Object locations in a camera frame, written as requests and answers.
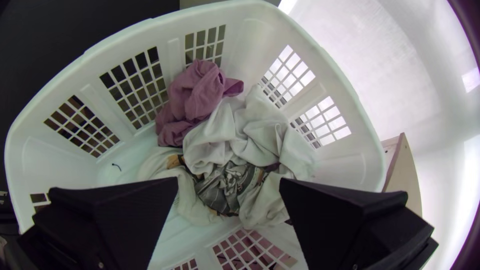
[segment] crumpled fabric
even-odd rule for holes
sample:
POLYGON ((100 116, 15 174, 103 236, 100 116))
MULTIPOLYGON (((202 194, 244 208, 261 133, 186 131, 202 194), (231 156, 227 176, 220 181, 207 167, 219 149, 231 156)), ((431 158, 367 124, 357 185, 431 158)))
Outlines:
POLYGON ((195 59, 169 85, 169 101, 155 118, 159 146, 181 146, 187 133, 207 119, 223 97, 242 93, 244 83, 226 78, 213 62, 195 59))

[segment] laundry basket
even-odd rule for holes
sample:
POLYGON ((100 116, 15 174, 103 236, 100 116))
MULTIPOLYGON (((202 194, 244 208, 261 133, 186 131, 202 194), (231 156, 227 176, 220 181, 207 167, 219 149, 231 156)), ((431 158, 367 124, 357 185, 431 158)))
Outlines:
MULTIPOLYGON (((87 50, 38 92, 11 126, 5 149, 22 233, 33 225, 32 215, 50 203, 51 187, 86 189, 135 180, 157 143, 154 118, 169 102, 166 88, 193 59, 216 63, 228 77, 243 80, 246 92, 262 87, 316 150, 312 181, 382 189, 379 139, 335 62, 273 5, 226 1, 132 25, 87 50)), ((196 227, 172 210, 150 269, 262 269, 266 264, 306 269, 291 226, 246 231, 230 218, 196 227)))

